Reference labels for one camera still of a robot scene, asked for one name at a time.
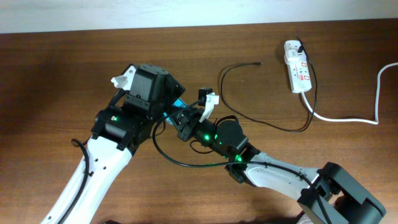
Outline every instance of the white wall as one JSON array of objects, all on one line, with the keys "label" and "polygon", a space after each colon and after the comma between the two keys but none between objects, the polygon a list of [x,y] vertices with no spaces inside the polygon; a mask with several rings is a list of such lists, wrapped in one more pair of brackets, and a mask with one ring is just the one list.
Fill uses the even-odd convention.
[{"label": "white wall", "polygon": [[398,17],[398,0],[0,0],[0,33]]}]

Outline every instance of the white power cord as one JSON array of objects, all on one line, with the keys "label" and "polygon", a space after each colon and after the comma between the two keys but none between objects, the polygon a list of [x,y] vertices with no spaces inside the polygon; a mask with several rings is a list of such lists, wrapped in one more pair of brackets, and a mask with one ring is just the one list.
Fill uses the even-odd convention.
[{"label": "white power cord", "polygon": [[[377,88],[376,88],[376,100],[374,102],[374,121],[370,121],[370,120],[366,120],[366,119],[358,119],[358,118],[352,118],[352,119],[331,119],[331,118],[325,118],[320,116],[317,113],[314,113],[314,115],[324,121],[330,121],[330,122],[364,122],[364,123],[368,123],[368,124],[379,124],[379,93],[380,93],[380,76],[381,73],[392,66],[396,66],[398,65],[398,62],[396,63],[391,63],[389,65],[384,66],[384,68],[382,68],[379,72],[379,74],[377,75]],[[312,108],[310,106],[310,104],[307,101],[307,98],[305,97],[304,92],[301,92],[301,96],[308,108],[308,110],[312,113]]]}]

